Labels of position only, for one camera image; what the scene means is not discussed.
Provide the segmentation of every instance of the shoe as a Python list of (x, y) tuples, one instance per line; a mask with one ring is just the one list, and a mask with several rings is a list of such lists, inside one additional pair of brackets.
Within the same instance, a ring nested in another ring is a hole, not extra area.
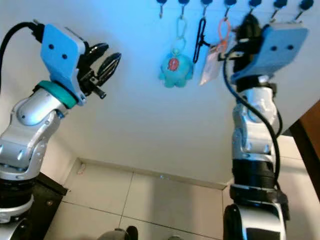
[(183, 240), (183, 239), (179, 236), (174, 235), (174, 236), (169, 237), (168, 240)]
[(138, 229), (135, 226), (129, 226), (126, 232), (129, 235), (129, 240), (138, 240)]

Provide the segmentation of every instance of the screw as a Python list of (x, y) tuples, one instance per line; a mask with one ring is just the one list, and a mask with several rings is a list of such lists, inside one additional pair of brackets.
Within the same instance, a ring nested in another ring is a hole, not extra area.
[(54, 204), (54, 201), (48, 200), (48, 201), (46, 201), (46, 204), (47, 204), (49, 207), (51, 207), (51, 206)]
[(58, 117), (59, 117), (60, 119), (63, 119), (63, 118), (65, 117), (65, 116), (63, 115), (63, 113), (60, 112), (60, 111), (57, 111), (56, 114), (58, 115)]
[(252, 144), (251, 144), (251, 143), (248, 143), (247, 146), (246, 146), (246, 149), (247, 149), (248, 151), (250, 151), (250, 150), (252, 149)]
[(264, 152), (265, 152), (265, 153), (270, 152), (270, 148), (269, 148), (269, 145), (268, 145), (268, 144), (265, 145), (265, 147), (264, 147)]

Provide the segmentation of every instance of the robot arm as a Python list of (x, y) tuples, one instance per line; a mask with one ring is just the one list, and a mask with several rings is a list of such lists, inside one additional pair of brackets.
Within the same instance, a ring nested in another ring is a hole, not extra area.
[[(232, 138), (234, 204), (224, 212), (224, 240), (285, 240), (289, 220), (287, 196), (278, 184), (280, 153), (273, 125), (280, 116), (274, 104), (274, 73), (298, 54), (308, 30), (298, 23), (272, 23), (260, 29), (247, 15), (237, 32), (237, 45), (226, 54), (225, 83), (235, 96)], [(228, 61), (234, 59), (229, 83)], [(274, 147), (275, 156), (271, 154)]]
[[(61, 119), (76, 104), (83, 106), (92, 92), (101, 99), (106, 96), (98, 87), (113, 75), (121, 58), (120, 53), (107, 57), (96, 75), (90, 66), (108, 49), (106, 43), (89, 47), (71, 30), (53, 24), (22, 25), (32, 29), (42, 43), (41, 58), (51, 81), (41, 81), (30, 97), (14, 106), (10, 124), (0, 136), (0, 236), (5, 240), (17, 234), (21, 239), (21, 226), (26, 229), (24, 217), (34, 200), (34, 179)], [(13, 27), (4, 38), (0, 63), (9, 38), (18, 29)]]

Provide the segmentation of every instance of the white wall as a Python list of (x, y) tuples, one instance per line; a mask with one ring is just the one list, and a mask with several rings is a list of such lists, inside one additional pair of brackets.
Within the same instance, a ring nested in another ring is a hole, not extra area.
[(65, 141), (59, 136), (53, 136), (48, 143), (41, 172), (63, 185), (76, 159), (76, 154)]
[[(109, 53), (122, 53), (118, 70), (103, 87), (107, 98), (101, 101), (90, 96), (88, 104), (73, 109), (58, 130), (58, 137), (77, 156), (226, 183), (232, 175), (235, 103), (221, 77), (204, 87), (197, 85), (205, 47), (194, 77), (185, 88), (164, 88), (157, 78), (175, 38), (176, 18), (181, 11), (177, 2), (168, 1), (160, 20), (155, 0), (2, 0), (0, 30), (6, 32), (18, 22), (36, 18), (43, 23), (68, 26), (90, 44), (106, 41)], [(278, 20), (291, 20), (298, 2), (289, 1)], [(317, 1), (301, 18), (310, 34), (298, 58), (274, 78), (278, 83), (276, 103), (285, 128), (319, 99), (319, 6)], [(223, 0), (215, 0), (208, 8), (207, 41), (218, 41), (217, 27), (224, 10)], [(237, 26), (247, 11), (247, 1), (239, 0), (229, 13), (232, 25)], [(272, 1), (264, 0), (256, 15), (265, 24), (272, 11)], [(200, 0), (191, 0), (185, 9), (185, 54), (190, 57), (201, 14)], [(9, 88), (9, 81), (16, 80), (14, 89), (31, 90), (38, 81), (48, 79), (40, 59), (40, 45), (26, 32), (12, 40), (4, 59), (3, 93)]]

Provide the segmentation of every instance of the orange carabiner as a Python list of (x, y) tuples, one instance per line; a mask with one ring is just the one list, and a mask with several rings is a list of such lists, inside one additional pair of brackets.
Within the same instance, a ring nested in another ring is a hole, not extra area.
[[(226, 23), (227, 25), (227, 32), (225, 37), (222, 37), (222, 33), (221, 33), (222, 23)], [(223, 19), (220, 20), (219, 26), (218, 26), (218, 34), (220, 38), (220, 44), (218, 46), (222, 47), (222, 52), (225, 52), (227, 50), (230, 32), (231, 32), (230, 22), (227, 18), (224, 17)]]

